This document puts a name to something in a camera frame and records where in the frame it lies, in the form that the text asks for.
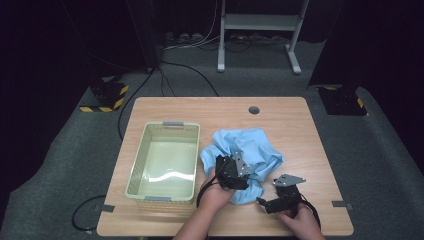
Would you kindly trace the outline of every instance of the metal bracket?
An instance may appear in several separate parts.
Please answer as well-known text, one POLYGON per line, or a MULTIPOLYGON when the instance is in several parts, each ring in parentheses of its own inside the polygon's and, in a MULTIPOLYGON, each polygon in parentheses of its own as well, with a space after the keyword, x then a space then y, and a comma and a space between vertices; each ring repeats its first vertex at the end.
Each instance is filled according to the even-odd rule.
POLYGON ((236 152, 234 154, 234 160, 236 161, 236 166, 237 166, 237 176, 243 177, 244 175, 246 175, 247 171, 249 170, 249 165, 247 165, 243 161, 243 158, 241 158, 241 154, 239 152, 236 152))
POLYGON ((303 182, 306 182, 306 179, 288 174, 283 174, 278 179, 274 179, 274 185, 277 187, 288 187, 303 182))

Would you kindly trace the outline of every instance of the wooden table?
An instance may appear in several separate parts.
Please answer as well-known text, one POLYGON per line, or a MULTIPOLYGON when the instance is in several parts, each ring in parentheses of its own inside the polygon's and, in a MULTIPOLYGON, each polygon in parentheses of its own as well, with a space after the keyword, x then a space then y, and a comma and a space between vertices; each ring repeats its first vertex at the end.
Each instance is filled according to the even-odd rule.
MULTIPOLYGON (((129 199, 125 189, 146 122, 179 121, 200 124, 199 152, 212 144, 219 129, 259 127, 285 162, 262 183, 262 198, 275 199, 272 179, 287 173, 303 177, 299 191, 318 210, 322 232, 327 236, 353 233, 333 172, 324 152, 306 101, 300 97, 146 97, 134 104, 121 151, 111 179, 97 231, 103 236, 173 236, 195 209, 192 204, 145 203, 129 199), (256 106, 259 114, 251 114, 256 106)), ((195 196, 205 179, 198 159, 195 196)), ((218 214, 209 236, 289 236, 292 233, 257 203, 227 204, 218 214)))

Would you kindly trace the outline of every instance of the metal stand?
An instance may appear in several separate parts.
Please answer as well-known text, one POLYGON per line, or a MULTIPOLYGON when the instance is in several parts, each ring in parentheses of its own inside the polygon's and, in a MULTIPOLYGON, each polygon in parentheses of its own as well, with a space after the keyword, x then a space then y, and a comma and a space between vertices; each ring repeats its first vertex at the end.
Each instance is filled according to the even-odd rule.
POLYGON ((245 29, 245 30, 276 30, 292 31, 293 36, 290 44, 286 45, 287 55, 293 68, 293 73, 299 75, 302 73, 294 48, 302 28, 306 9, 309 0, 303 0, 299 15, 258 15, 258 14, 226 14, 226 0, 222 0, 221 10, 221 29, 218 49, 218 72, 225 71, 225 43, 224 34, 226 29, 245 29))

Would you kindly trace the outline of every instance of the human hand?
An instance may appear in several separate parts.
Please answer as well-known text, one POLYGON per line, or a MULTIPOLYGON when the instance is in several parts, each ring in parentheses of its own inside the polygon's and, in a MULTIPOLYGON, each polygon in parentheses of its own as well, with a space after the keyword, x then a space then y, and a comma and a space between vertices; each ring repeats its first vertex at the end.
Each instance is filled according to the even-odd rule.
POLYGON ((291 218, 289 212, 278 212, 275 215, 301 240, 325 239, 311 210, 303 203, 297 205, 295 218, 291 218))
MULTIPOLYGON (((210 177, 208 177, 202 184, 202 187, 206 185, 212 178, 215 176, 215 168, 211 169, 210 177)), ((235 190, 222 189, 221 185, 219 185, 218 179, 215 179, 210 187, 206 189, 203 193, 199 207, 204 210, 208 210, 213 214, 216 214, 221 208, 223 208, 233 196, 235 190)))

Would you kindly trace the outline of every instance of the black speaker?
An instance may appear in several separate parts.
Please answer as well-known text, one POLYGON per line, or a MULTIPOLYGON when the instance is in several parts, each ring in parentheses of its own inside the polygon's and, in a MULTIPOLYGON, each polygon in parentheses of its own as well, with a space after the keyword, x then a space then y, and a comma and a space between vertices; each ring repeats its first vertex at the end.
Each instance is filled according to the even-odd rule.
POLYGON ((159 65, 165 34, 151 0, 62 0, 90 63, 99 77, 150 72, 159 65))

